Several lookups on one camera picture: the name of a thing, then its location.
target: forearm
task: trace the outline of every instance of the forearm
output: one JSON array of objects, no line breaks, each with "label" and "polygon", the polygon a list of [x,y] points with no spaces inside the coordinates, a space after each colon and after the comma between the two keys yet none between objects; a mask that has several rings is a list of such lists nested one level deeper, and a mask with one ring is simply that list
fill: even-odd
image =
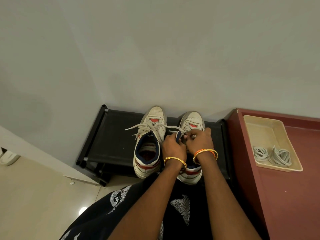
[{"label": "forearm", "polygon": [[214,239],[260,239],[238,204],[210,152],[198,156],[207,195]]},{"label": "forearm", "polygon": [[158,237],[161,222],[181,165],[181,162],[175,160],[171,160],[170,165],[166,165],[166,168],[159,174],[150,188],[122,218],[109,239],[153,240]]}]

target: shoe rack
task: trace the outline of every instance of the shoe rack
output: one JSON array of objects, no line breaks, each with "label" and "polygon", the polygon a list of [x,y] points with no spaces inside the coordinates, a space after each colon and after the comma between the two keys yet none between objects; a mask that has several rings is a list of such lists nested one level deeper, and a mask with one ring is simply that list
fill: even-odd
[{"label": "shoe rack", "polygon": [[[133,167],[136,141],[132,134],[137,133],[138,128],[125,129],[139,124],[143,115],[108,109],[103,104],[76,164],[92,173],[102,186],[108,184],[112,175],[136,177]],[[167,117],[167,124],[178,126],[180,119]],[[205,126],[212,131],[215,150],[219,153],[218,166],[228,184],[232,185],[234,174],[226,121],[206,121]]]}]

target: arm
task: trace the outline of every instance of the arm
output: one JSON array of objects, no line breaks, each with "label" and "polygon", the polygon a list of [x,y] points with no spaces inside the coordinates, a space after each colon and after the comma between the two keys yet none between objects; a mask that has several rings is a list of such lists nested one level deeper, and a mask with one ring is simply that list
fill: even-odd
[{"label": "arm", "polygon": [[[174,134],[166,137],[162,154],[163,158],[178,157],[183,161],[187,160],[186,146],[181,142],[177,144]],[[180,161],[168,160],[165,169],[125,214],[109,239],[156,239],[181,167]]]},{"label": "arm", "polygon": [[[191,153],[214,148],[210,128],[191,130],[185,138]],[[203,152],[197,158],[203,172],[213,238],[261,239],[231,192],[213,154]]]}]

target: beige tray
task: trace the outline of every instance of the beige tray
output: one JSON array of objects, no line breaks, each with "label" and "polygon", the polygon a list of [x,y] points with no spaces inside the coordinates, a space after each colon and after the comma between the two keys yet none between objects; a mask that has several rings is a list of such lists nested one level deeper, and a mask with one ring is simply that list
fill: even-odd
[{"label": "beige tray", "polygon": [[290,152],[292,165],[287,167],[276,166],[269,161],[256,162],[258,167],[270,168],[285,172],[302,171],[302,165],[296,152],[288,138],[285,126],[280,120],[255,117],[250,115],[243,116],[245,125],[250,138],[252,153],[253,147],[263,147],[267,149],[269,155],[273,146],[277,149],[286,149]]}]

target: gold bracelet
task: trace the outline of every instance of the gold bracelet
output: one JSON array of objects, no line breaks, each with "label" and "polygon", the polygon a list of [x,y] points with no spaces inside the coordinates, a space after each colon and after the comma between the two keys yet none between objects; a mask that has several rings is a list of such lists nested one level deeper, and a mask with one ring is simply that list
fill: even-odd
[{"label": "gold bracelet", "polygon": [[163,163],[164,163],[165,166],[166,166],[166,161],[169,160],[169,159],[177,159],[177,160],[179,160],[180,162],[183,163],[185,169],[187,168],[187,164],[184,161],[182,161],[180,158],[174,157],[174,156],[169,156],[169,157],[166,157],[164,159]]},{"label": "gold bracelet", "polygon": [[202,152],[207,152],[207,151],[211,152],[211,153],[214,155],[214,158],[215,158],[216,161],[217,161],[217,159],[218,159],[218,153],[217,153],[216,150],[214,150],[214,149],[201,149],[201,150],[199,150],[199,151],[196,151],[196,153],[194,154],[194,156],[193,156],[193,162],[194,162],[195,164],[200,165],[200,163],[196,162],[196,157],[197,157],[200,153],[202,153]]}]

